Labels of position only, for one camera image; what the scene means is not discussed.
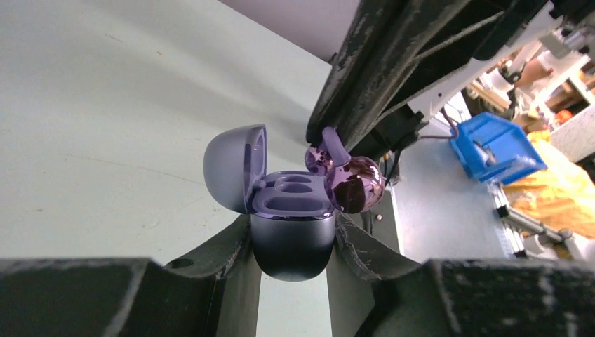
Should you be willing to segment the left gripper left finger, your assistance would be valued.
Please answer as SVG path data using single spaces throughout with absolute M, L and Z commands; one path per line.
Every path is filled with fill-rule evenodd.
M 3 259 L 2 336 L 254 336 L 261 271 L 248 216 L 159 265 Z

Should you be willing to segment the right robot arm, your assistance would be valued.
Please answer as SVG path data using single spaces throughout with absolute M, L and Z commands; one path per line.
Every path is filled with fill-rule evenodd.
M 564 23 L 594 23 L 593 1 L 361 1 L 306 130 L 332 126 L 350 154 L 413 144 L 467 84 Z

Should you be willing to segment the purple earbud charging case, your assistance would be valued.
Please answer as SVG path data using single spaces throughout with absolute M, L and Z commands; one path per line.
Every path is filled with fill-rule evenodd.
M 253 255 L 270 277 L 301 282 L 321 274 L 335 240 L 335 208 L 323 178 L 307 171 L 267 172 L 265 125 L 215 136 L 203 156 L 205 185 L 222 207 L 250 221 Z

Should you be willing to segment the purple earbud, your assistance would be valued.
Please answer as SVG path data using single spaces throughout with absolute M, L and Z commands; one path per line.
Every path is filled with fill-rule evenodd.
M 305 166 L 323 177 L 331 204 L 343 213 L 361 213 L 373 208 L 385 191 L 380 167 L 368 157 L 350 155 L 336 130 L 325 127 L 322 141 L 305 152 Z

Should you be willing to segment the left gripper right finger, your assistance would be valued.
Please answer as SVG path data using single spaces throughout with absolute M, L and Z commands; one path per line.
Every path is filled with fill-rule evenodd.
M 334 336 L 594 335 L 594 271 L 579 261 L 416 263 L 341 214 L 326 272 Z

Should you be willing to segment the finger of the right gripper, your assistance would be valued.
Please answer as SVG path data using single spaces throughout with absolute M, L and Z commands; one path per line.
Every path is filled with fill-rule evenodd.
M 379 121 L 392 98 L 397 105 L 446 72 L 430 67 L 426 46 L 451 43 L 468 1 L 361 1 L 309 118 L 305 138 L 321 142 L 334 126 L 346 145 L 357 144 Z
M 451 97 L 548 31 L 547 1 L 361 1 L 341 47 L 343 145 L 405 149 Z

